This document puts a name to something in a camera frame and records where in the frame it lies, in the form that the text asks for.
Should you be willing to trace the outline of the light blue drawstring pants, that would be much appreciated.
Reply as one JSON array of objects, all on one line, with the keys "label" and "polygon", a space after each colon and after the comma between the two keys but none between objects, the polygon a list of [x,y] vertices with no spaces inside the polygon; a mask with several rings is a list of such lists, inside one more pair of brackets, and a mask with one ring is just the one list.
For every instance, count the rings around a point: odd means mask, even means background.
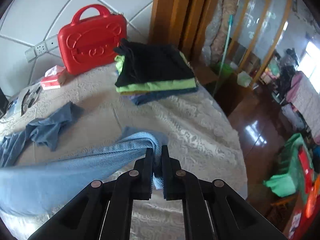
[{"label": "light blue drawstring pants", "polygon": [[1,211],[14,216],[36,216],[66,204],[93,180],[105,180],[131,161],[153,150],[156,186],[163,186],[159,167],[161,132],[125,127],[112,145],[95,148],[74,158],[37,165],[15,166],[31,142],[54,151],[60,135],[80,118],[83,109],[68,102],[47,118],[34,119],[25,129],[1,139]]}]

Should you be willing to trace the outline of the stack of folded clothes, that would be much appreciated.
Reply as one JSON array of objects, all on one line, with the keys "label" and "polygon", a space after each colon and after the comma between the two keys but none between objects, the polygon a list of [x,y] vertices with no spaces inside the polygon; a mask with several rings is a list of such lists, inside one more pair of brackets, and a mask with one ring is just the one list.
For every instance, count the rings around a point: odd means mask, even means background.
[{"label": "stack of folded clothes", "polygon": [[172,45],[147,45],[123,39],[114,51],[116,91],[137,106],[198,90],[188,60]]}]

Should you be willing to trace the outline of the white lace tablecloth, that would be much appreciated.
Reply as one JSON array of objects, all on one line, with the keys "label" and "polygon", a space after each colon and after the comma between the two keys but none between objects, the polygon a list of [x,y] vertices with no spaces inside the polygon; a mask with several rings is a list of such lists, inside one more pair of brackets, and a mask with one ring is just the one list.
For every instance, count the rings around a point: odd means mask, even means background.
[{"label": "white lace tablecloth", "polygon": [[42,91],[25,115],[2,121],[1,135],[9,135],[67,102],[84,109],[79,121],[59,137],[55,151],[30,145],[17,164],[63,159],[110,145],[123,128],[130,126],[166,134],[169,154],[184,170],[206,181],[220,178],[247,198],[247,174],[238,133],[204,88],[136,106],[116,92],[116,79],[114,64],[95,68],[59,89]]}]

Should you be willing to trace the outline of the red white tissue pack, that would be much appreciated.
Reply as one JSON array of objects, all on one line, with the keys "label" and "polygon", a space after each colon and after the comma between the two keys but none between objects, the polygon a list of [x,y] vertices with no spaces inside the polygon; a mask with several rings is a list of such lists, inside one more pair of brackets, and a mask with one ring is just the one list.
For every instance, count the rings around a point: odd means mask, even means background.
[{"label": "red white tissue pack", "polygon": [[61,88],[67,79],[67,70],[65,67],[55,65],[46,71],[40,84],[43,90]]}]

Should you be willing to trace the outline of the black gift bag gold ribbon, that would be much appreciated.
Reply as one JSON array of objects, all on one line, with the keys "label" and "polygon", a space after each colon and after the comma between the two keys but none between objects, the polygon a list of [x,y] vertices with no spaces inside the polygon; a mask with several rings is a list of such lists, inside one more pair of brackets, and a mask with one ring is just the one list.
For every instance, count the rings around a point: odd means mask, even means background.
[{"label": "black gift bag gold ribbon", "polygon": [[0,89],[0,118],[2,118],[6,114],[8,104],[9,104],[9,101],[7,97],[4,95],[4,93]]}]

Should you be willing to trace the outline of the red plastic bear case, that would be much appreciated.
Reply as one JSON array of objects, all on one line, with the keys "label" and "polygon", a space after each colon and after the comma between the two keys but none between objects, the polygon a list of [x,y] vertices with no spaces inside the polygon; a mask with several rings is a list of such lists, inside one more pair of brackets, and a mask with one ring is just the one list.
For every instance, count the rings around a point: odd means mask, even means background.
[{"label": "red plastic bear case", "polygon": [[114,62],[114,48],[123,38],[127,38],[126,18],[100,4],[78,10],[57,35],[63,64],[74,76]]}]

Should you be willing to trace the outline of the white wall power strip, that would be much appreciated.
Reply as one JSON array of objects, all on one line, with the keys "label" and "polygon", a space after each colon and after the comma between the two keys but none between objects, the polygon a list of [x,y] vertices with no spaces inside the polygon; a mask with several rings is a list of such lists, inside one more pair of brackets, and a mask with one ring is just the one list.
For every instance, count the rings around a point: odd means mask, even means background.
[{"label": "white wall power strip", "polygon": [[25,58],[27,62],[34,61],[46,53],[50,53],[59,47],[57,35],[51,36],[44,41],[38,43],[25,51]]}]

